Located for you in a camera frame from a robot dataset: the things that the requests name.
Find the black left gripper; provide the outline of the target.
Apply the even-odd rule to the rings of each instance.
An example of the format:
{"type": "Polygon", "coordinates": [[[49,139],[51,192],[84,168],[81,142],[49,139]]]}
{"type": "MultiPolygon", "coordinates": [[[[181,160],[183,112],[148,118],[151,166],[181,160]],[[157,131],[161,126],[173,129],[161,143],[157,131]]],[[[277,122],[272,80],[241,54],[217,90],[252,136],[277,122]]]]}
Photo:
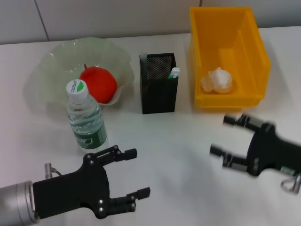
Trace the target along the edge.
{"type": "Polygon", "coordinates": [[[69,174],[33,183],[34,203],[40,219],[79,208],[88,208],[96,218],[135,212],[136,201],[148,198],[149,187],[122,197],[111,198],[109,181],[103,165],[128,161],[137,150],[122,152],[117,145],[84,156],[81,167],[69,174]]]}

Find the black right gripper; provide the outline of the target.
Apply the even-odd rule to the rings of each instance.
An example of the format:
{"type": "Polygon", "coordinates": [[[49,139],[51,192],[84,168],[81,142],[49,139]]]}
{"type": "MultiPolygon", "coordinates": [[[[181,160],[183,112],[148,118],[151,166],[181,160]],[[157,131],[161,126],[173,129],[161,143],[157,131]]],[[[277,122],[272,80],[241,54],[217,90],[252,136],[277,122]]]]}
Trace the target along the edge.
{"type": "Polygon", "coordinates": [[[210,154],[223,158],[222,167],[259,176],[266,169],[278,170],[290,176],[301,172],[301,146],[278,137],[276,127],[246,114],[240,117],[225,115],[223,123],[254,132],[245,155],[236,155],[214,144],[210,154]]]}

